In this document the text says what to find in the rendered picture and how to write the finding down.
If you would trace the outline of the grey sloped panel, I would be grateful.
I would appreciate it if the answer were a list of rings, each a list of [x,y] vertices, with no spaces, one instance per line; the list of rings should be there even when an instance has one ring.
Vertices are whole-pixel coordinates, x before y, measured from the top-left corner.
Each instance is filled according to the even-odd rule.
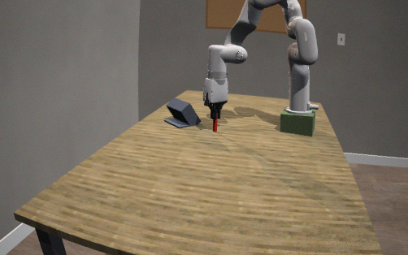
[[[174,97],[170,102],[166,104],[166,106],[174,118],[164,119],[164,121],[177,128],[195,126],[201,122],[195,110],[188,102]]]

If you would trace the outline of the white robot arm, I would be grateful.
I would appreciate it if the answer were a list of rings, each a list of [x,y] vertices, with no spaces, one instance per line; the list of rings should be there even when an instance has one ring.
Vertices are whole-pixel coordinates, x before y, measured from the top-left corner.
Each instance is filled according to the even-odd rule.
[[[245,0],[240,16],[227,36],[224,45],[211,45],[208,49],[207,77],[226,78],[227,63],[243,63],[247,52],[241,47],[245,38],[258,26],[263,8],[278,4],[284,13],[286,32],[297,40],[287,51],[289,61],[289,107],[286,112],[295,115],[308,115],[319,106],[309,102],[310,72],[318,58],[315,29],[312,23],[303,19],[297,0]]]

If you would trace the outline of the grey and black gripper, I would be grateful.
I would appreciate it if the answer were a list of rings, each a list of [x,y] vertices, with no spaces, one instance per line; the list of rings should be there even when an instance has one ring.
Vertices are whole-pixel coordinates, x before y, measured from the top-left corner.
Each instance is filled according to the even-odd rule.
[[[206,100],[205,100],[206,98]],[[227,78],[215,79],[207,77],[203,90],[204,106],[211,109],[211,119],[220,119],[220,110],[228,101],[228,81]],[[209,104],[210,103],[210,104]],[[211,105],[213,104],[213,105]]]

